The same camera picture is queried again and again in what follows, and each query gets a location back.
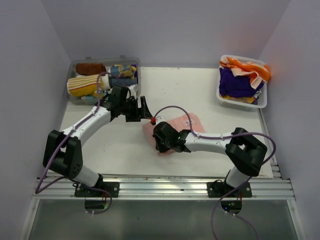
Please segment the orange white towel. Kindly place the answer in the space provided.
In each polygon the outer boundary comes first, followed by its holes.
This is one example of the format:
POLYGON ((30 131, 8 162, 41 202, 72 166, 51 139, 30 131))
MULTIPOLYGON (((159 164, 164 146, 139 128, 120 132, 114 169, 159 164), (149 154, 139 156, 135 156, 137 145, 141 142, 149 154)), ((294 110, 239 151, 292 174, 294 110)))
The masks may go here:
POLYGON ((225 55, 219 62, 222 68, 231 70, 234 77, 248 77, 252 89, 256 90, 261 83, 267 84, 272 77, 266 64, 256 63, 239 56, 225 55))

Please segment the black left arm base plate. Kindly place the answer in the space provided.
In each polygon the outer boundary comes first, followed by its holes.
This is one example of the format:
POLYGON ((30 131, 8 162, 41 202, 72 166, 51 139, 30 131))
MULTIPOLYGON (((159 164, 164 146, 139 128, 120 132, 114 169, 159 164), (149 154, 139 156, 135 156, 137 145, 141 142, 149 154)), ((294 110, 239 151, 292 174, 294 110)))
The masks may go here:
POLYGON ((94 187, 87 187, 80 183, 73 183, 75 187, 74 196, 78 198, 117 198, 120 191, 119 182, 101 182, 100 185, 94 187))

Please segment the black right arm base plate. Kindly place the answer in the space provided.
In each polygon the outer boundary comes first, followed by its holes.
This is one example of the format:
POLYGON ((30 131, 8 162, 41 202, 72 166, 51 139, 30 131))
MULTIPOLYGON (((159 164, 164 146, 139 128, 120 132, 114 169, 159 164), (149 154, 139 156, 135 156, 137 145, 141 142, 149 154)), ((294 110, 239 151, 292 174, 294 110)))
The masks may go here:
POLYGON ((226 198, 251 198, 253 196, 250 183, 247 182, 238 190, 227 185, 225 181, 220 179, 206 183, 207 195, 209 198, 221 198, 227 194, 226 198))

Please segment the pink terry towel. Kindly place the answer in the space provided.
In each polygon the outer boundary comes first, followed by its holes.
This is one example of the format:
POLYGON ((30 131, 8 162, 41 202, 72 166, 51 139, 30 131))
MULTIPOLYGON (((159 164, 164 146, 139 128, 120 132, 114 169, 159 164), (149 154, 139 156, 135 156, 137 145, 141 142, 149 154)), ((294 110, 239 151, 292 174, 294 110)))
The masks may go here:
MULTIPOLYGON (((203 128, 203 125, 202 125, 199 117, 196 114, 192 113, 192 112, 189 112, 188 114, 190 116, 190 120, 191 120, 191 123, 192 123, 192 129, 195 132, 204 133, 205 130, 203 128)), ((190 123, 189 123, 189 120, 188 120, 188 117, 187 117, 186 114, 184 114, 184 115, 182 115, 180 117, 169 119, 166 122, 168 124, 170 124, 178 132, 181 131, 181 130, 190 130, 190 123)), ((149 145, 155 151, 155 153, 159 157, 174 153, 175 152, 174 150, 168 150, 168 151, 166 151, 164 153, 160 153, 158 150, 156 150, 156 140, 152 136, 154 127, 155 126, 152 125, 149 122, 142 125, 143 134, 144 134, 146 140, 148 141, 149 145)))

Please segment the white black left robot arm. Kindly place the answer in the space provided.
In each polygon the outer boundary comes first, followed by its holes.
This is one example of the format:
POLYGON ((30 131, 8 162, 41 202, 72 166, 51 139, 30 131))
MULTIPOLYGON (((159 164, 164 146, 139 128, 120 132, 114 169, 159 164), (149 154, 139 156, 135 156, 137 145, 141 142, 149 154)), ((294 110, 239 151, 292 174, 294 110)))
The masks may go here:
POLYGON ((126 122, 152 118, 146 98, 130 96, 129 92, 128 87, 115 86, 78 122, 62 131, 52 130, 45 146, 44 170, 86 185, 92 196, 101 195, 104 190, 101 175, 84 165, 82 147, 100 128, 118 116, 124 116, 126 122))

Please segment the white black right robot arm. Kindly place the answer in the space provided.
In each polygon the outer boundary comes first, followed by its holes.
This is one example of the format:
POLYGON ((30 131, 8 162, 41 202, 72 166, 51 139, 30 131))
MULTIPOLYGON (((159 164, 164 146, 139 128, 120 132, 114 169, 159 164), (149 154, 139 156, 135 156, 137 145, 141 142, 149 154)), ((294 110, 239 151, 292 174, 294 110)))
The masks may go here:
POLYGON ((174 150, 177 153, 210 152, 228 156, 234 167, 228 172, 222 190, 231 197, 241 190, 240 184, 247 178, 259 175, 267 153, 266 145, 241 127, 224 136, 188 129, 177 131, 163 121, 154 127, 152 136, 160 153, 174 150))

